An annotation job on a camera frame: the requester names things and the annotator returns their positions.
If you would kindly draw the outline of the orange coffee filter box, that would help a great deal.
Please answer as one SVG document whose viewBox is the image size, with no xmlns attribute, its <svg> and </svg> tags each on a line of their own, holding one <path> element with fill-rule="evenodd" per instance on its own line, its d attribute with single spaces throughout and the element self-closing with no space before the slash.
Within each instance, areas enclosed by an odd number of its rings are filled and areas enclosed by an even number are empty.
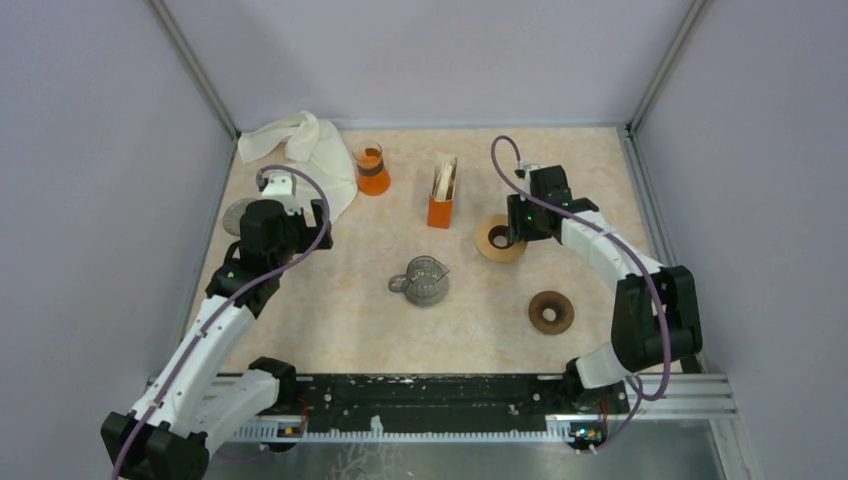
<svg viewBox="0 0 848 480">
<path fill-rule="evenodd" d="M 438 152 L 436 159 L 426 224 L 432 228 L 448 229 L 452 220 L 458 158 Z"/>
</svg>

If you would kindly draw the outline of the clear glass dripper cone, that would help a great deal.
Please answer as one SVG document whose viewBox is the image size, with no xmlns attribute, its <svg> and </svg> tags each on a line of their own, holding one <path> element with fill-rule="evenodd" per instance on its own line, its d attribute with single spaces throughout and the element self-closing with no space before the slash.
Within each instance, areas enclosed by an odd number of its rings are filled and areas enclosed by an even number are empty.
<svg viewBox="0 0 848 480">
<path fill-rule="evenodd" d="M 256 201 L 256 198 L 241 198 L 225 210 L 221 224 L 227 234 L 236 238 L 241 237 L 241 218 L 246 213 L 248 206 Z"/>
</svg>

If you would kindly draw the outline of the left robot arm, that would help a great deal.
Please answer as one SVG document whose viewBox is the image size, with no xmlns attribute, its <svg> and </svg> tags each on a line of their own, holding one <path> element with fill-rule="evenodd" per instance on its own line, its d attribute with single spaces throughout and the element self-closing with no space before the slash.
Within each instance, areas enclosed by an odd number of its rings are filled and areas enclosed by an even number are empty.
<svg viewBox="0 0 848 480">
<path fill-rule="evenodd" d="M 327 203 L 310 203 L 316 223 L 276 200 L 249 203 L 240 237 L 206 287 L 189 332 L 126 414 L 110 413 L 101 436 L 114 479 L 200 479 L 212 455 L 251 417 L 301 411 L 296 368 L 260 357 L 229 388 L 206 400 L 230 350 L 255 324 L 285 271 L 332 246 Z"/>
</svg>

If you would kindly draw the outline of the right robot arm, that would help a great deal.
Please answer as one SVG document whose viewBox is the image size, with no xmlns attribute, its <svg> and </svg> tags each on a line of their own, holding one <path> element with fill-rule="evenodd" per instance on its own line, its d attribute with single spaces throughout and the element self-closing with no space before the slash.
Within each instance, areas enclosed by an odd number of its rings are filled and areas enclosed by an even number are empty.
<svg viewBox="0 0 848 480">
<path fill-rule="evenodd" d="M 566 366 L 569 408 L 588 412 L 603 388 L 702 350 L 696 285 L 686 267 L 666 266 L 633 247 L 594 202 L 572 196 L 563 167 L 523 165 L 515 174 L 524 187 L 507 198 L 509 239 L 555 239 L 587 260 L 615 295 L 609 341 Z"/>
</svg>

